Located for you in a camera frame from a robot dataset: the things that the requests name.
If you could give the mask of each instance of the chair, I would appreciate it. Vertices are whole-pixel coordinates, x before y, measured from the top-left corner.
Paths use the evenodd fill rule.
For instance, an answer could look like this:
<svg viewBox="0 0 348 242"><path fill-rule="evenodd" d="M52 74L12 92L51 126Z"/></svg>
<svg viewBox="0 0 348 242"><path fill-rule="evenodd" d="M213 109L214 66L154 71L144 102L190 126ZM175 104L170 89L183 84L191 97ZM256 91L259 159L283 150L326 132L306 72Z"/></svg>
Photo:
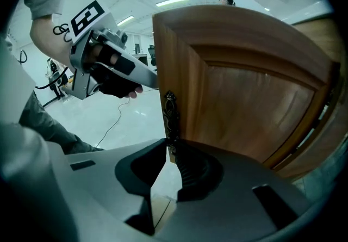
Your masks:
<svg viewBox="0 0 348 242"><path fill-rule="evenodd" d="M147 50L151 56L151 65L156 66L156 57L154 55L154 45L150 45L150 48L148 48Z"/></svg>

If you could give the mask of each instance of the cable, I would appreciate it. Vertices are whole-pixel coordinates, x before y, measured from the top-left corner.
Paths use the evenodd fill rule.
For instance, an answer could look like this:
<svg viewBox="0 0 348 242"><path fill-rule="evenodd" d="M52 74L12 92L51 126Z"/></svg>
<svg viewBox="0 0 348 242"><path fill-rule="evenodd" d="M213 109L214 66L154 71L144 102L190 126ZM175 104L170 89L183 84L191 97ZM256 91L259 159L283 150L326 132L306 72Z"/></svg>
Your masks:
<svg viewBox="0 0 348 242"><path fill-rule="evenodd" d="M66 35L68 34L68 32L70 32L70 30L69 30L69 25L67 23L63 23L60 26L55 26L53 28L53 34L54 35L60 35L60 34L64 34L65 33L63 39L67 43L69 43L72 40L72 39L70 39L70 40L66 39Z"/></svg>
<svg viewBox="0 0 348 242"><path fill-rule="evenodd" d="M98 145L99 145L99 144L103 141L103 139L107 136L108 132L109 132L112 128L114 128L114 126L119 122L119 120L120 120L120 118L121 118L121 116L122 116L122 113L121 113L121 111L120 111L120 107L123 106L123 105L128 104L130 101L131 101L131 99L129 98L127 103L123 103L123 104L120 104L120 105L119 105L119 107L118 107L119 112L120 112L119 118L118 118L118 119L116 120L116 122L105 132L105 135L104 135L103 138L100 140L100 142L98 142L98 144L97 144L96 147L98 147Z"/></svg>
<svg viewBox="0 0 348 242"><path fill-rule="evenodd" d="M49 84L47 84L47 85L45 85L45 86L41 86L41 87L36 86L35 88L36 88L36 89L45 89L45 88L47 88L47 87L49 87L49 86L55 84L55 83L65 74L66 70L67 70L67 67L65 67L65 69L64 69L63 72L59 75L58 78L56 78L54 81L50 82Z"/></svg>
<svg viewBox="0 0 348 242"><path fill-rule="evenodd" d="M154 89L150 89L150 90L143 90L143 92L149 92L149 91L153 91L153 90L159 90L159 88L154 88Z"/></svg>
<svg viewBox="0 0 348 242"><path fill-rule="evenodd" d="M22 61L22 53L24 53L24 55L26 56L25 61ZM21 49L20 59L17 61L22 65L23 63L27 62L27 60L28 60L27 53L25 52L25 50Z"/></svg>
<svg viewBox="0 0 348 242"><path fill-rule="evenodd" d="M155 225L155 227L154 227L154 228L156 228L156 227L157 227L157 225L159 224L159 222L161 222L161 219L162 219L162 217L163 217L164 213L167 211L167 208L168 208L168 206L169 206L170 202L171 202L171 201L169 201L169 202L168 202L167 207L164 209L164 212L163 212L163 214L162 214L161 218L159 218L159 220L158 220L158 222L157 222L157 224Z"/></svg>

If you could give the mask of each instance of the fluorescent light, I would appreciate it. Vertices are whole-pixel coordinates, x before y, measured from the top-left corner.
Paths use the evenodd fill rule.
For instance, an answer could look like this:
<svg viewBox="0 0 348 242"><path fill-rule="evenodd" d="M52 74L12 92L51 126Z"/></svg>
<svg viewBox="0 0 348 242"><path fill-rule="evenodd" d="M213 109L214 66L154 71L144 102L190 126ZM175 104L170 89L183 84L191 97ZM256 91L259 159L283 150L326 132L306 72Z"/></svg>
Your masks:
<svg viewBox="0 0 348 242"><path fill-rule="evenodd" d="M124 19L123 21L119 22L117 25L120 26L125 22L128 22L129 20L131 20L132 18L134 18L134 16L129 16L128 18Z"/></svg>
<svg viewBox="0 0 348 242"><path fill-rule="evenodd" d="M163 1L163 2L157 3L156 6L161 7L163 5L167 5L167 4L171 4L171 3L179 2L179 1L189 1L189 0L169 0L169 1Z"/></svg>

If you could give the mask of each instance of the white floor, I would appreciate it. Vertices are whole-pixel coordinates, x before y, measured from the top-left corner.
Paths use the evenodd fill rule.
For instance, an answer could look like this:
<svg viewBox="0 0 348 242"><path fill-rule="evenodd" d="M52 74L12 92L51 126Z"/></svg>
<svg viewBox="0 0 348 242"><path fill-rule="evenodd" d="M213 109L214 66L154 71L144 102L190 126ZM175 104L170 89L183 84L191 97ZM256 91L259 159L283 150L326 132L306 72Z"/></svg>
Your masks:
<svg viewBox="0 0 348 242"><path fill-rule="evenodd" d="M128 104L120 107L122 116L119 122L108 132L99 148L110 150L165 137L159 91L144 89L145 92L138 94L136 99L130 99ZM127 98L119 99L98 92L85 100L70 96L65 102L62 99L55 101L45 109L69 132L97 146L119 118L119 105L127 102ZM161 196L176 200L181 187L179 170L167 155L167 162L151 189L151 195L153 198Z"/></svg>

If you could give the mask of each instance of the wooden door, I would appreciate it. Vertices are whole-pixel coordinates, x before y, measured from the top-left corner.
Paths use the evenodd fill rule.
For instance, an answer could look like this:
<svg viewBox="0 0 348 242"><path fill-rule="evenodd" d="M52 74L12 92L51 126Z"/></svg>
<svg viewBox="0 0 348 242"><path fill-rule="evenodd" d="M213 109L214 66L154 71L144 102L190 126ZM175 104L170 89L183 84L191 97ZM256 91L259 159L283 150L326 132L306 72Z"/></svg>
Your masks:
<svg viewBox="0 0 348 242"><path fill-rule="evenodd" d="M162 107L172 91L181 139L265 162L325 104L332 62L275 18L205 5L158 13L153 29Z"/></svg>
<svg viewBox="0 0 348 242"><path fill-rule="evenodd" d="M294 25L301 33L318 45L334 63L334 80L330 100L325 111L315 123L305 140L292 150L283 162L272 167L280 176L296 179L322 164L337 148L340 148L348 134L348 82L344 42L335 22L324 17Z"/></svg>

